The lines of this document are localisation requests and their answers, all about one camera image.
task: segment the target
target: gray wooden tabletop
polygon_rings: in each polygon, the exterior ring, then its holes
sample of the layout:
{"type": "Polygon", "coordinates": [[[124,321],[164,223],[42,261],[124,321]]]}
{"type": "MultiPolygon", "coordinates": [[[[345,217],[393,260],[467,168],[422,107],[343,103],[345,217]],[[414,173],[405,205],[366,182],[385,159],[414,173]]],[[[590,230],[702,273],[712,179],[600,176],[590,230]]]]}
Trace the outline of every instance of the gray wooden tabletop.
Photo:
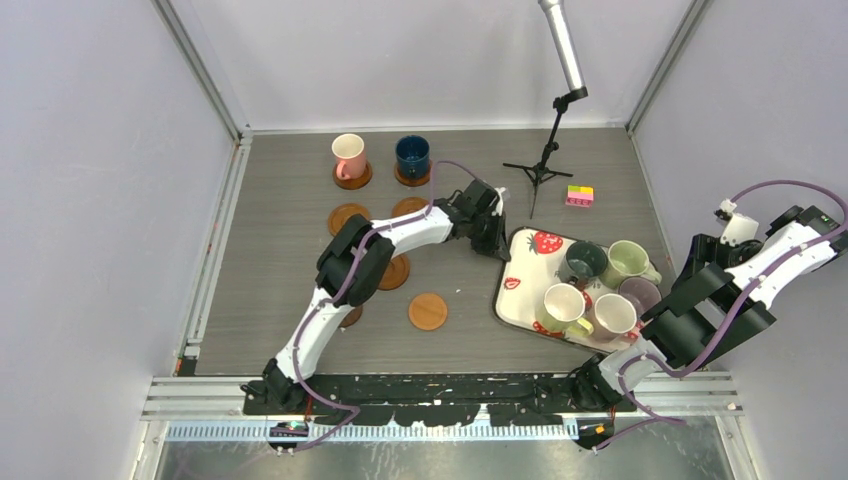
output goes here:
{"type": "MultiPolygon", "coordinates": [[[[409,196],[429,196],[429,185],[409,188],[392,173],[394,144],[416,132],[363,133],[374,176],[346,191],[332,180],[334,134],[258,136],[247,164],[235,216],[201,345],[198,374],[261,372],[288,341],[314,288],[315,263],[329,243],[327,216],[356,202],[373,219],[391,217],[409,196]]],[[[521,226],[601,244],[633,240],[648,251],[668,287],[671,269],[636,155],[623,129],[567,129],[549,163],[575,174],[539,191],[529,219],[531,186],[502,162],[536,163],[548,132],[486,130],[423,132],[434,160],[455,160],[495,187],[508,187],[507,234],[521,226]],[[595,189],[591,208],[563,205],[568,184],[595,189]]],[[[437,197],[465,188],[470,177],[445,165],[436,172],[437,197]]],[[[358,323],[337,332],[319,373],[567,371],[589,352],[507,326],[492,312],[501,263],[474,254],[468,240],[430,245],[408,254],[411,273],[397,290],[377,292],[358,323]],[[444,297],[449,316],[432,332],[409,322],[410,300],[423,292],[444,297]]]]}

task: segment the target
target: cup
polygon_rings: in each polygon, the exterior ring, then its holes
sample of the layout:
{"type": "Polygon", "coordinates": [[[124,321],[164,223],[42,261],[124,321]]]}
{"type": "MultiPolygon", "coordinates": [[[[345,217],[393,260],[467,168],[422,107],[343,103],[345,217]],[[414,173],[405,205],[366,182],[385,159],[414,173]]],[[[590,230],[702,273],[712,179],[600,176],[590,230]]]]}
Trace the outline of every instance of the cup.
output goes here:
{"type": "Polygon", "coordinates": [[[586,336],[592,333],[594,327],[583,318],[585,312],[583,293],[573,285],[558,283],[545,292],[536,312],[536,321],[550,333],[586,336]]]}
{"type": "Polygon", "coordinates": [[[613,290],[630,277],[645,277],[655,285],[662,281],[662,275],[651,265],[648,252],[638,243],[619,240],[610,245],[607,257],[609,265],[600,278],[604,285],[613,290]]]}
{"type": "Polygon", "coordinates": [[[579,240],[571,244],[559,264],[557,278],[563,283],[572,283],[579,289],[607,269],[607,254],[592,242],[579,240]]]}
{"type": "Polygon", "coordinates": [[[607,343],[633,330],[636,326],[636,309],[617,293],[608,293],[595,300],[589,321],[595,327],[592,338],[607,343]]]}
{"type": "Polygon", "coordinates": [[[618,294],[633,304],[636,315],[640,318],[662,300],[660,289],[642,277],[630,277],[621,282],[618,294]]]}
{"type": "Polygon", "coordinates": [[[342,180],[359,178],[365,173],[368,159],[365,158],[365,141],[353,133],[339,135],[331,147],[336,156],[336,176],[342,180]]]}
{"type": "Polygon", "coordinates": [[[395,157],[404,178],[417,180],[430,171],[430,144],[424,137],[409,135],[398,140],[395,157]]]}

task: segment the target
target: empty coaster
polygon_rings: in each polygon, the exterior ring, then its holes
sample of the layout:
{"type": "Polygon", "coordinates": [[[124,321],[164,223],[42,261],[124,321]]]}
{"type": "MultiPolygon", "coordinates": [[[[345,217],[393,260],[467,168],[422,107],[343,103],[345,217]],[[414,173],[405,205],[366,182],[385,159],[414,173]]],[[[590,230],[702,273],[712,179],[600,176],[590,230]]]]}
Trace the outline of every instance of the empty coaster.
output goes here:
{"type": "Polygon", "coordinates": [[[336,185],[344,188],[345,190],[356,190],[357,188],[362,188],[365,185],[368,185],[368,182],[371,181],[371,176],[373,172],[371,172],[371,162],[365,163],[365,172],[359,178],[351,178],[350,180],[342,180],[341,178],[336,176],[336,166],[333,165],[333,181],[336,182],[336,185]]]}
{"type": "Polygon", "coordinates": [[[357,321],[359,321],[359,317],[362,316],[362,305],[351,310],[347,315],[345,315],[342,323],[339,324],[339,328],[347,328],[357,321]]]}
{"type": "Polygon", "coordinates": [[[401,175],[400,170],[397,167],[397,163],[395,163],[395,178],[398,182],[406,185],[407,187],[420,187],[421,185],[425,185],[430,181],[430,172],[433,171],[433,162],[430,162],[430,168],[427,169],[427,174],[421,178],[406,178],[401,175]]]}
{"type": "Polygon", "coordinates": [[[330,216],[327,218],[327,228],[330,230],[330,234],[335,236],[339,233],[339,230],[342,229],[347,219],[357,213],[365,217],[366,220],[371,220],[371,214],[368,213],[368,209],[358,203],[345,203],[336,207],[335,210],[330,212],[330,216]]]}
{"type": "Polygon", "coordinates": [[[377,288],[394,290],[403,285],[407,278],[409,278],[409,257],[402,253],[389,263],[389,268],[386,269],[377,288]]]}
{"type": "Polygon", "coordinates": [[[409,304],[409,321],[421,330],[435,330],[448,319],[448,306],[435,293],[422,293],[409,304]]]}
{"type": "Polygon", "coordinates": [[[406,197],[399,201],[395,208],[392,209],[392,218],[402,217],[410,213],[417,212],[426,207],[430,203],[421,197],[406,197]]]}

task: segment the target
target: tripod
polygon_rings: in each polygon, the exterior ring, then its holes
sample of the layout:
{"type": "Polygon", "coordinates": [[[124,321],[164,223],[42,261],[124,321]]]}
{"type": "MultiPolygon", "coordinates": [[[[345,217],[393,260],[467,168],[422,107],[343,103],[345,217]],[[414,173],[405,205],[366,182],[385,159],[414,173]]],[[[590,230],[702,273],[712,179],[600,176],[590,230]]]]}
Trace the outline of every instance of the tripod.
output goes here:
{"type": "Polygon", "coordinates": [[[548,143],[545,144],[545,148],[542,150],[542,160],[540,160],[539,163],[533,165],[532,167],[528,167],[525,165],[516,165],[514,163],[503,164],[504,167],[518,168],[524,170],[524,173],[526,173],[527,177],[530,178],[530,182],[533,183],[533,204],[530,206],[530,218],[533,218],[533,212],[536,210],[536,196],[539,193],[539,185],[547,182],[548,180],[554,177],[574,176],[571,173],[551,170],[548,168],[547,165],[548,159],[551,158],[551,153],[559,150],[559,144],[554,141],[554,137],[556,137],[556,132],[559,128],[559,121],[562,118],[562,114],[568,110],[568,104],[570,104],[574,100],[578,100],[585,96],[585,88],[582,90],[584,90],[584,92],[581,92],[583,93],[583,95],[575,95],[575,92],[572,92],[568,95],[563,95],[562,97],[554,99],[554,108],[557,111],[557,117],[556,120],[554,120],[554,128],[551,129],[551,136],[548,138],[548,143]]]}

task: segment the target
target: white wall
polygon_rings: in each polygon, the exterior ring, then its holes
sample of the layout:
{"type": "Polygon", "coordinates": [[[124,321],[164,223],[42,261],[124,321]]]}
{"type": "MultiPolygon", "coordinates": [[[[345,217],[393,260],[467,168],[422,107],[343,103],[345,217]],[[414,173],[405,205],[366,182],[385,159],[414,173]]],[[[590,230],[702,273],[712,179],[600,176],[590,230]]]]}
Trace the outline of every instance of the white wall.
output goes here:
{"type": "MultiPolygon", "coordinates": [[[[714,2],[637,140],[677,266],[710,214],[742,188],[794,178],[848,198],[848,4],[714,2]]],[[[780,187],[740,211],[766,226],[793,203],[841,218],[821,196],[780,187]]],[[[724,357],[760,444],[765,478],[844,478],[848,450],[848,259],[793,282],[776,324],[724,357]]]]}
{"type": "Polygon", "coordinates": [[[151,2],[0,3],[0,471],[126,478],[232,143],[151,2]]]}
{"type": "MultiPolygon", "coordinates": [[[[550,128],[566,93],[537,0],[176,3],[254,129],[550,128]]],[[[688,5],[567,1],[589,98],[563,125],[626,122],[688,5]]]]}

